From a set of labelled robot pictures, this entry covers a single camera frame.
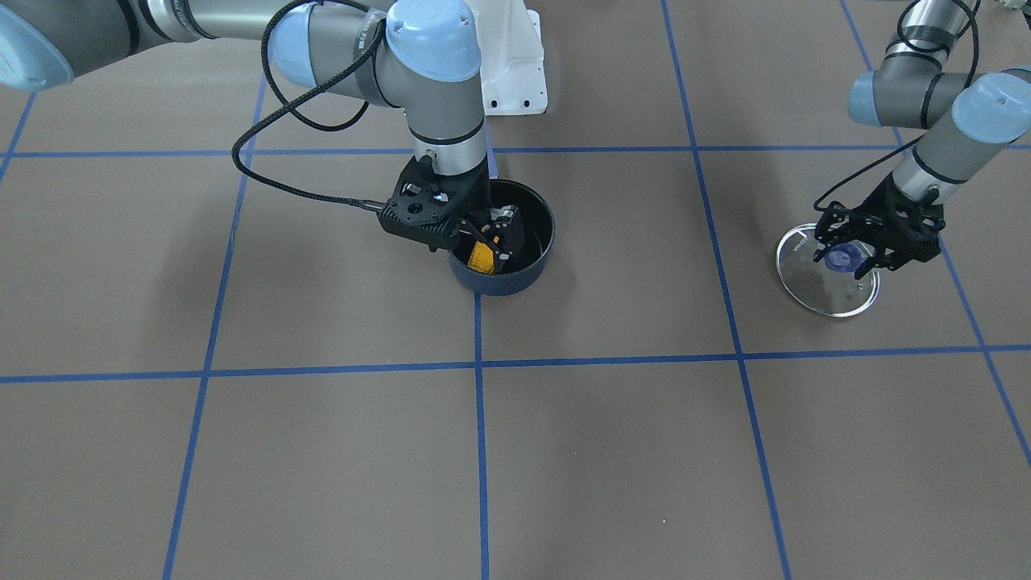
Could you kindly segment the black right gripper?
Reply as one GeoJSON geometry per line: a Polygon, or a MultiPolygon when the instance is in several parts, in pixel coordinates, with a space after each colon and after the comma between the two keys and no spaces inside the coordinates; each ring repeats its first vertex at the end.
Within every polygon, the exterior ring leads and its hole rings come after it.
{"type": "Polygon", "coordinates": [[[448,201],[436,210],[436,228],[442,234],[453,234],[459,228],[457,251],[472,251],[477,245],[484,245],[490,247],[500,260],[520,253],[526,239],[523,214],[518,206],[487,210],[490,187],[487,166],[476,166],[461,175],[435,177],[439,192],[448,196],[448,201]],[[487,224],[483,231],[475,221],[465,217],[486,210],[487,224]]]}

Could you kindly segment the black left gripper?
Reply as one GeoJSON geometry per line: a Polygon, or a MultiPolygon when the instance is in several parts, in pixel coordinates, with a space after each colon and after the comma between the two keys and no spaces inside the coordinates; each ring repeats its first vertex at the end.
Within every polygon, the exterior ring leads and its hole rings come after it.
{"type": "Polygon", "coordinates": [[[860,280],[873,269],[895,271],[910,261],[929,262],[942,253],[938,237],[944,228],[944,206],[938,203],[940,187],[924,187],[916,201],[894,177],[885,177],[880,187],[886,208],[882,220],[888,234],[861,236],[879,220],[869,213],[832,205],[814,224],[814,262],[825,267],[858,267],[854,279],[860,280]]]}

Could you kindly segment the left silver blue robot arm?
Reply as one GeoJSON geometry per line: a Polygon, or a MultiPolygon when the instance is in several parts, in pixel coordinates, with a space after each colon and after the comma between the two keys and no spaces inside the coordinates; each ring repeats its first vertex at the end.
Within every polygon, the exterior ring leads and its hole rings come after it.
{"type": "Polygon", "coordinates": [[[979,43],[973,1],[913,1],[898,19],[880,67],[849,95],[849,115],[876,127],[920,129],[902,161],[865,201],[847,208],[822,196],[814,261],[863,278],[877,268],[929,262],[942,252],[944,202],[1028,132],[1027,67],[980,76],[944,70],[959,39],[979,43]]]}

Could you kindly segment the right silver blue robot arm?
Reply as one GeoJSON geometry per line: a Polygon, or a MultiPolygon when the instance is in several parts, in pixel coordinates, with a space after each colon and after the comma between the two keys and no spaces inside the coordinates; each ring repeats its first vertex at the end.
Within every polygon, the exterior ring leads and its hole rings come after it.
{"type": "Polygon", "coordinates": [[[514,205],[495,205],[487,176],[483,52],[462,1],[4,1],[2,83],[27,92],[75,78],[163,44],[254,39],[279,109],[232,146],[254,181],[373,212],[388,234],[431,250],[470,247],[469,267],[499,274],[525,247],[514,205]],[[404,111],[413,156],[384,202],[320,195],[259,175],[242,149],[287,115],[324,132],[301,107],[322,94],[404,111]]]}

